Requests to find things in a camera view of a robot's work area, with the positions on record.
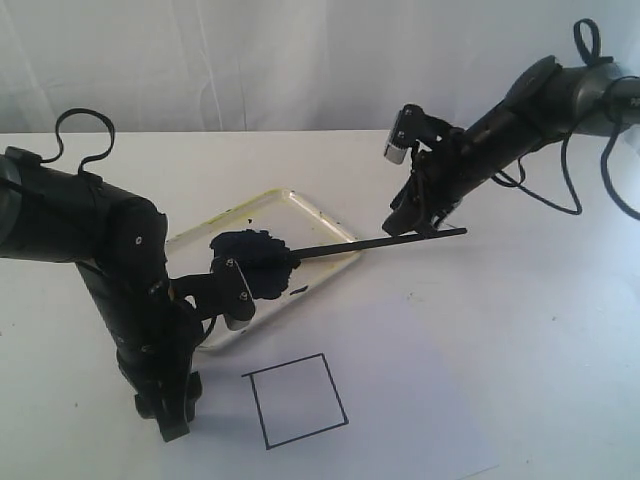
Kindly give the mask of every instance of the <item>black spot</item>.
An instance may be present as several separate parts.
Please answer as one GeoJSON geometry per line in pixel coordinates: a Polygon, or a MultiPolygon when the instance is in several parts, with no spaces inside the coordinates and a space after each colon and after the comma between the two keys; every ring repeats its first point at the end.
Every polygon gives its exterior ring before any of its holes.
{"type": "Polygon", "coordinates": [[[244,230],[221,233],[209,245],[215,257],[233,258],[240,270],[253,298],[275,300],[289,287],[291,272],[300,266],[300,260],[289,256],[289,248],[283,240],[273,238],[266,230],[244,230]],[[282,257],[269,265],[255,265],[252,259],[261,257],[282,257]]]}
{"type": "Polygon", "coordinates": [[[297,290],[294,290],[293,292],[291,292],[289,295],[296,295],[298,293],[302,293],[302,292],[306,292],[307,290],[309,290],[309,285],[305,285],[302,288],[299,288],[297,290]]]}

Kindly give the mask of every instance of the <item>clear plastic tray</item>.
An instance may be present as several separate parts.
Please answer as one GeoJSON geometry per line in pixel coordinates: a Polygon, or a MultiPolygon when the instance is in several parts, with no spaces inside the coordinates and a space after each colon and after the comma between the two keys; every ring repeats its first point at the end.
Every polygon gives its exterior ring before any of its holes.
{"type": "MultiPolygon", "coordinates": [[[[213,259],[213,251],[209,248],[211,240],[222,232],[248,228],[268,230],[273,237],[284,240],[291,249],[357,240],[340,222],[299,194],[288,189],[275,189],[168,240],[166,253],[170,276],[175,278],[207,273],[213,259]]],[[[350,252],[304,260],[293,271],[289,288],[279,298],[256,300],[256,315],[245,329],[231,331],[220,318],[201,348],[220,349],[240,335],[248,334],[282,308],[308,295],[314,287],[343,270],[360,255],[361,252],[350,252]]]]}

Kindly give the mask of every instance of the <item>white backdrop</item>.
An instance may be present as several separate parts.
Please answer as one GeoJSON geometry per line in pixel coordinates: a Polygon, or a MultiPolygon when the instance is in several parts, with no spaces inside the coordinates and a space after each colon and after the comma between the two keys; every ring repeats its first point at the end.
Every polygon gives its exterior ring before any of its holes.
{"type": "Polygon", "coordinates": [[[466,126],[538,58],[578,64],[585,16],[640,70],[637,0],[0,0],[0,132],[73,106],[123,131],[387,128],[407,102],[466,126]]]}

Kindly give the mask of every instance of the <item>black square outline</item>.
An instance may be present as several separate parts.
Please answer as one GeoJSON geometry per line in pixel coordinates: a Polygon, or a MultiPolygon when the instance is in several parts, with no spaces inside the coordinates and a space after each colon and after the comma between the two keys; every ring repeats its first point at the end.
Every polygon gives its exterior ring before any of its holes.
{"type": "Polygon", "coordinates": [[[260,370],[255,370],[253,372],[245,373],[242,377],[249,377],[251,380],[251,388],[253,390],[253,398],[256,401],[256,408],[258,410],[258,418],[260,420],[260,428],[262,429],[262,438],[264,439],[264,445],[267,450],[271,450],[272,448],[281,447],[282,445],[286,445],[287,443],[292,443],[297,440],[302,440],[303,438],[308,438],[313,435],[317,435],[319,433],[326,432],[328,430],[333,430],[334,428],[343,427],[345,425],[349,425],[349,419],[347,418],[347,414],[344,411],[344,406],[342,405],[342,400],[340,399],[340,394],[338,393],[338,388],[336,387],[336,382],[333,381],[333,376],[331,375],[331,370],[329,369],[329,364],[327,363],[327,358],[324,356],[324,353],[316,353],[315,355],[309,355],[308,357],[298,358],[297,360],[291,360],[290,362],[281,363],[279,365],[274,365],[273,367],[262,368],[260,370]],[[337,423],[335,425],[331,425],[330,427],[321,428],[320,430],[316,430],[315,432],[306,433],[304,435],[300,435],[299,437],[291,438],[289,440],[285,440],[284,442],[275,443],[271,445],[269,443],[269,438],[267,437],[267,429],[264,425],[264,418],[262,417],[262,409],[260,408],[260,400],[258,400],[258,390],[256,389],[256,383],[253,380],[253,376],[258,373],[263,373],[268,370],[274,370],[280,367],[286,367],[287,365],[291,365],[293,363],[303,362],[305,360],[311,360],[312,358],[320,357],[324,362],[324,367],[327,370],[327,375],[329,376],[329,381],[331,382],[331,386],[333,387],[333,392],[336,394],[336,400],[338,401],[338,405],[340,406],[340,411],[342,412],[343,421],[337,423]]]}

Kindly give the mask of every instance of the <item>drawn square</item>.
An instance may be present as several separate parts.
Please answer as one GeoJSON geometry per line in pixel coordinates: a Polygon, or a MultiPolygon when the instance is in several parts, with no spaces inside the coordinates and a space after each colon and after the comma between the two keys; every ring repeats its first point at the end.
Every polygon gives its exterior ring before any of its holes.
{"type": "Polygon", "coordinates": [[[267,450],[349,423],[322,353],[245,376],[267,450]]]}

